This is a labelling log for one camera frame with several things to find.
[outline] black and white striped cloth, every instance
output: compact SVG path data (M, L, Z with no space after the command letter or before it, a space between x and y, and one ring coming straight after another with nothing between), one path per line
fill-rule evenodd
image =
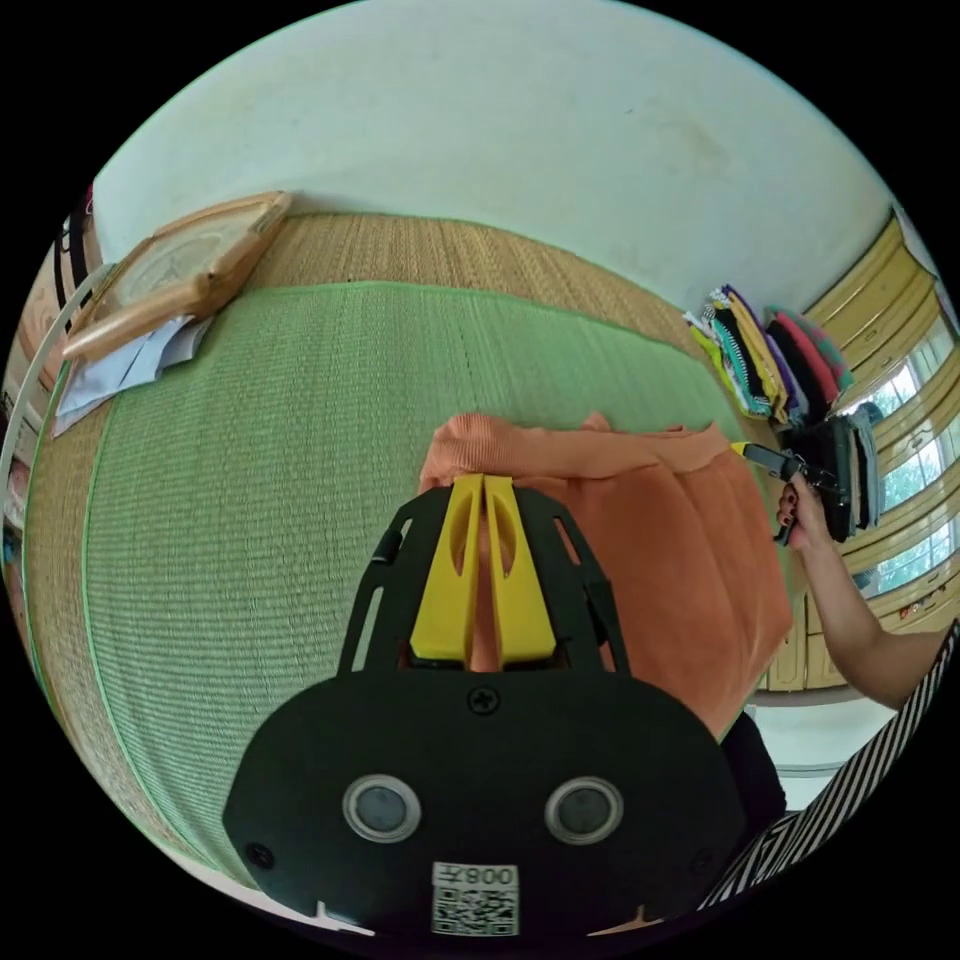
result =
M806 810L787 814L747 847L700 910L723 903L799 863L857 812L903 753L933 703L958 643L960 620L954 620L932 669L897 715L837 771Z

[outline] screw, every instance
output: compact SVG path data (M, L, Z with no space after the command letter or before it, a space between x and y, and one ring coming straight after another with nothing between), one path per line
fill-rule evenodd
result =
M247 859L261 870L270 870L273 867L273 854L262 843L248 843Z
M490 687L476 687L467 697L467 706L478 716L496 713L500 706L500 694Z

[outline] paper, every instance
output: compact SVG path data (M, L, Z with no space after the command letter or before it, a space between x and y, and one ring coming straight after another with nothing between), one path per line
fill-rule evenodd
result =
M193 320L192 316L174 317L101 360L74 364L57 405L53 436L60 436L121 391L153 383L168 367L192 360L213 318L203 323Z

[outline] orange cloth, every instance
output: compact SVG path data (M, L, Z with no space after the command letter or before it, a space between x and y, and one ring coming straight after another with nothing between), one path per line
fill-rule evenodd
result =
M466 414L434 434L420 492L464 473L565 504L613 585L631 673L722 736L792 611L763 497L720 429L616 433L593 414L551 431ZM489 583L485 562L480 576ZM490 603L481 589L473 670L496 669Z

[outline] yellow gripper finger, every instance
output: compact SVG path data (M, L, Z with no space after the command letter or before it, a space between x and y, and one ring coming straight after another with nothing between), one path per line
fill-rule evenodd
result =
M510 477L484 477L500 669L547 660L556 648Z
M430 565L410 647L421 660L470 665L480 568L483 474L457 477Z

